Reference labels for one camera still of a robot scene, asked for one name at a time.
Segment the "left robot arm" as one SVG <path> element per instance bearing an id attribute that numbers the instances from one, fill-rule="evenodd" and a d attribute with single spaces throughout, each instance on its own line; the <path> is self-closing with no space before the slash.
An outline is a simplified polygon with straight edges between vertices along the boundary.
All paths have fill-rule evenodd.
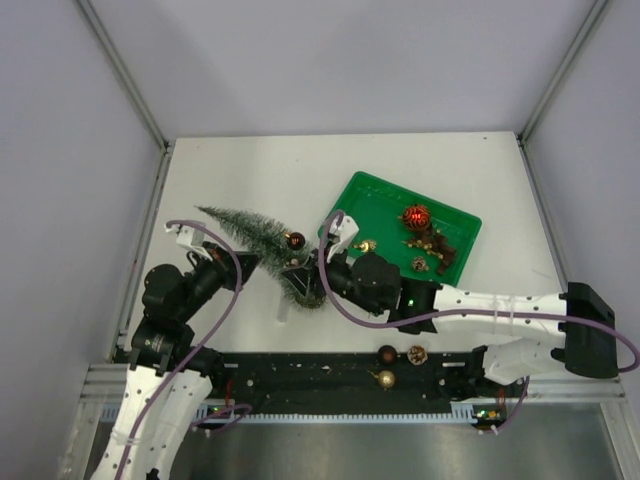
<path id="1" fill-rule="evenodd" d="M 227 387 L 223 356 L 193 344 L 189 321 L 221 289 L 244 286 L 259 263 L 206 242 L 191 270 L 161 264 L 144 278 L 143 317 L 131 340 L 120 409 L 95 479 L 166 479 L 193 418 Z"/>

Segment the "dark brown small bauble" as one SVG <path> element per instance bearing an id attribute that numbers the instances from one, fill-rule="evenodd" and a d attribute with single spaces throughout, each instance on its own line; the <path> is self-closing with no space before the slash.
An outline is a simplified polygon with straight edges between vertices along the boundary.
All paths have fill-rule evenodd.
<path id="1" fill-rule="evenodd" d="M 287 247 L 292 251 L 300 251 L 306 245 L 306 238 L 300 232 L 286 232 L 284 236 Z"/>

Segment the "small green christmas tree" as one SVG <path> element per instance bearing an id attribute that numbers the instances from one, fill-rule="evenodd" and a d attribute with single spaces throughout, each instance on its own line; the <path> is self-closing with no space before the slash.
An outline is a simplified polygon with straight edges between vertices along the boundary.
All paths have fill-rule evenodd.
<path id="1" fill-rule="evenodd" d="M 260 257 L 259 266 L 281 286 L 284 295 L 299 309 L 318 310 L 325 306 L 325 299 L 318 297 L 312 303 L 296 301 L 281 278 L 280 273 L 289 266 L 303 264 L 317 248 L 308 242 L 300 251 L 292 251 L 286 245 L 284 234 L 298 232 L 274 218 L 249 210 L 197 206 L 197 209 L 218 222 L 221 230 L 234 240 L 244 251 Z"/>

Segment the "brown ribbon bow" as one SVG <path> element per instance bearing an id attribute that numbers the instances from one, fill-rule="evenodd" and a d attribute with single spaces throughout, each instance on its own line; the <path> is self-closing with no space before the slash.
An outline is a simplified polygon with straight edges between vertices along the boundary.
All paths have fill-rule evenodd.
<path id="1" fill-rule="evenodd" d="M 415 232 L 408 240 L 404 240 L 408 248 L 417 248 L 428 257 L 437 260 L 435 273 L 443 276 L 452 266 L 457 255 L 457 250 L 448 244 L 448 239 L 436 228 Z"/>

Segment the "pine cone pair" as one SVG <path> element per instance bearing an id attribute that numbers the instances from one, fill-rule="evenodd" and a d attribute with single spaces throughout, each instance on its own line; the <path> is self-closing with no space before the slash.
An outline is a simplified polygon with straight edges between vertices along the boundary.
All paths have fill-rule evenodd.
<path id="1" fill-rule="evenodd" d="M 407 351 L 407 359 L 412 365 L 419 366 L 428 360 L 428 354 L 423 346 L 414 345 Z"/>

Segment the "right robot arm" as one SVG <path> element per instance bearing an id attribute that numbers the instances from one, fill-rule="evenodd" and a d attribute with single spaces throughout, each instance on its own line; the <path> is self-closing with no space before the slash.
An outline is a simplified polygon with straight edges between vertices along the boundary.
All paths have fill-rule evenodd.
<path id="1" fill-rule="evenodd" d="M 305 300 L 342 298 L 368 314 L 385 316 L 375 328 L 401 332 L 482 333 L 504 336 L 500 345 L 474 350 L 466 380 L 487 396 L 501 385 L 564 369 L 591 379 L 611 379 L 617 361 L 615 314 L 589 285 L 571 282 L 566 291 L 538 296 L 474 293 L 433 281 L 404 277 L 375 253 L 354 262 L 345 254 L 316 253 L 284 269 L 282 279 Z"/>

